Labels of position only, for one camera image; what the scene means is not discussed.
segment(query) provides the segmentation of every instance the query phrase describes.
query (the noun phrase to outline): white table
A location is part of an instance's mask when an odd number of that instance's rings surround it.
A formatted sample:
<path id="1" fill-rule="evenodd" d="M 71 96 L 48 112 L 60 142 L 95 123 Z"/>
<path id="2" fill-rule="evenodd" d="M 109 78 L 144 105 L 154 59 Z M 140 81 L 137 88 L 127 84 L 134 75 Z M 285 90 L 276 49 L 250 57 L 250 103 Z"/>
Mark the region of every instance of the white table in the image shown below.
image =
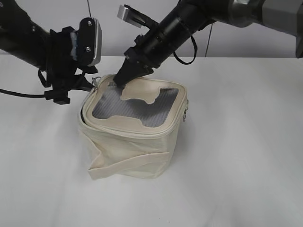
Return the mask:
<path id="1" fill-rule="evenodd" d="M 122 57 L 104 57 L 100 76 Z M 0 88 L 40 94 L 37 70 L 0 56 Z M 92 181 L 71 105 L 0 95 L 1 227 L 303 226 L 303 62 L 167 60 L 152 75 L 187 86 L 168 171 Z"/>

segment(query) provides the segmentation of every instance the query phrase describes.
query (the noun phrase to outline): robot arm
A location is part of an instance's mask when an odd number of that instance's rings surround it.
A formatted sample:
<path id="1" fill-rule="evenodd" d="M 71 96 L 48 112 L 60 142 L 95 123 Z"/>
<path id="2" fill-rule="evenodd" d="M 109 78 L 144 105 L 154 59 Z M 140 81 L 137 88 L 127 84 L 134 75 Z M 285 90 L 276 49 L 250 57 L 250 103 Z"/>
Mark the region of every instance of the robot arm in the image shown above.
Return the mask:
<path id="1" fill-rule="evenodd" d="M 150 29 L 125 52 L 126 60 L 115 77 L 119 86 L 152 74 L 153 68 L 160 67 L 192 34 L 215 21 L 237 27 L 258 23 L 294 35 L 296 56 L 303 57 L 303 0 L 180 0 L 159 24 L 124 5 L 118 17 Z"/>
<path id="2" fill-rule="evenodd" d="M 98 72 L 94 65 L 101 60 L 101 45 L 102 31 L 94 18 L 83 19 L 78 31 L 66 27 L 46 32 L 14 0 L 0 1 L 0 49 L 39 69 L 43 86 L 53 87 L 43 96 L 47 100 L 68 104 L 70 90 L 91 90 L 84 75 Z M 77 69 L 83 73 L 75 75 Z"/>

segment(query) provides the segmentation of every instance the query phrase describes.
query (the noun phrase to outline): zipper pull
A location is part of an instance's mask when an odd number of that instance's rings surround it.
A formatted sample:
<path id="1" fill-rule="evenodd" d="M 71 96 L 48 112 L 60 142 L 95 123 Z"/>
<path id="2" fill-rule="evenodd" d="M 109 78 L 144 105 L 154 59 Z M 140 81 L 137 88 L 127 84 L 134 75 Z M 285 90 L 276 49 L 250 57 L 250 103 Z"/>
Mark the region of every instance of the zipper pull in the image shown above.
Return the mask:
<path id="1" fill-rule="evenodd" d="M 93 82 L 91 84 L 92 84 L 92 86 L 94 86 L 94 88 L 93 88 L 94 92 L 98 90 L 98 81 L 97 81 L 97 79 L 102 79 L 102 78 L 101 77 L 93 78 Z"/>
<path id="2" fill-rule="evenodd" d="M 186 120 L 186 114 L 187 114 L 187 111 L 188 111 L 188 106 L 189 106 L 189 100 L 187 100 L 187 106 L 184 110 L 184 113 L 183 113 L 183 122 L 185 122 Z"/>

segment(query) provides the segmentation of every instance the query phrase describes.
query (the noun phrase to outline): gray mesh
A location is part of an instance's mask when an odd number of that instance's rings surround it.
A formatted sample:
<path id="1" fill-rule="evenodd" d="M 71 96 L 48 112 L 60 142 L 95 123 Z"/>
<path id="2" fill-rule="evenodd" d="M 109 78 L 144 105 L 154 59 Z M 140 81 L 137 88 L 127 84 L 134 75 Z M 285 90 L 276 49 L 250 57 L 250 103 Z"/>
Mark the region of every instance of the gray mesh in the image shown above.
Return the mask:
<path id="1" fill-rule="evenodd" d="M 146 127 L 159 127 L 164 124 L 178 95 L 177 88 L 162 88 L 153 104 L 141 99 L 121 100 L 123 88 L 111 84 L 103 93 L 93 110 L 93 117 L 108 119 L 111 116 L 132 117 L 142 121 Z"/>

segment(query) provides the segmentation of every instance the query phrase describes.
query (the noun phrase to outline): fabric bag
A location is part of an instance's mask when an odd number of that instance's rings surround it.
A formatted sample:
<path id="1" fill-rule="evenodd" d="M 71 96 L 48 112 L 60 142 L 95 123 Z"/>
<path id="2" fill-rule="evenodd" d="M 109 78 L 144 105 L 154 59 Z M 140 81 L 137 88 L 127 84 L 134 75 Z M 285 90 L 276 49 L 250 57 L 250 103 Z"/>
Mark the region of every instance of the fabric bag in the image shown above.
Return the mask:
<path id="1" fill-rule="evenodd" d="M 79 113 L 80 134 L 99 179 L 122 174 L 144 179 L 161 175 L 174 153 L 187 90 L 172 82 L 137 78 L 117 87 L 104 77 Z"/>

